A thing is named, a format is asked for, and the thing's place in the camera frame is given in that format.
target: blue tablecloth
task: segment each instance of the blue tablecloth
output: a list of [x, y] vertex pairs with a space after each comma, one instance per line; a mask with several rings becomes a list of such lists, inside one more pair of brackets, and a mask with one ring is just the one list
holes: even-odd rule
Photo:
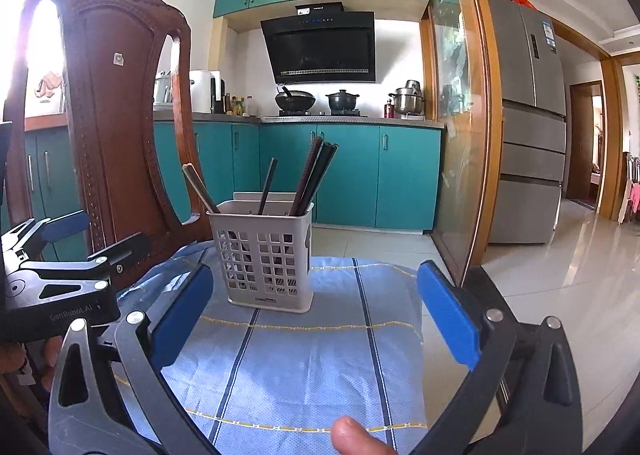
[[[198, 261], [214, 291], [177, 361], [162, 375], [204, 435], [225, 453], [335, 453], [330, 428], [350, 415], [400, 454], [427, 433], [421, 303], [415, 272], [353, 258], [312, 258], [311, 310], [237, 307], [226, 299], [212, 242], [192, 244], [119, 296], [146, 310]], [[146, 422], [114, 364], [136, 428]]]

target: black range hood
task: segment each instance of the black range hood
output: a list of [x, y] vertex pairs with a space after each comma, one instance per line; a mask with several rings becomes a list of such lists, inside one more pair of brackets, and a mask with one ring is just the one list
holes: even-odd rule
[[376, 81], [372, 12], [311, 9], [261, 25], [276, 83]]

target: refrigerator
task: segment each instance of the refrigerator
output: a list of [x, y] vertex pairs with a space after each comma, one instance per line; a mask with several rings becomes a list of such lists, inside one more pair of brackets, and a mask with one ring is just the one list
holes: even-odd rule
[[504, 133], [489, 236], [494, 244], [546, 244], [558, 221], [566, 105], [549, 16], [489, 0], [500, 59]]

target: doorway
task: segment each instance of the doorway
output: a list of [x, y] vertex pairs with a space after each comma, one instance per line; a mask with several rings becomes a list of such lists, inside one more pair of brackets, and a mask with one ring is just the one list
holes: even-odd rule
[[602, 82], [570, 85], [571, 155], [566, 198], [594, 211], [604, 165]]

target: wooden chair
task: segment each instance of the wooden chair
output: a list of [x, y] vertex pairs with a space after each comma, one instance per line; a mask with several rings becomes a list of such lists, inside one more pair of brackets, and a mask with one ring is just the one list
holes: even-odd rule
[[[7, 159], [6, 194], [12, 224], [32, 216], [24, 151], [26, 50], [33, 13], [27, 0], [18, 35], [4, 120], [14, 122]], [[153, 89], [160, 52], [169, 35], [174, 121], [180, 162], [200, 175], [193, 135], [189, 64], [191, 31], [176, 8], [162, 0], [52, 0], [58, 8], [65, 70], [65, 99], [81, 204], [91, 218], [90, 251], [143, 231], [150, 255], [113, 280], [129, 286], [179, 247], [210, 239], [206, 212], [187, 186], [193, 213], [181, 223], [162, 184], [154, 143]]]

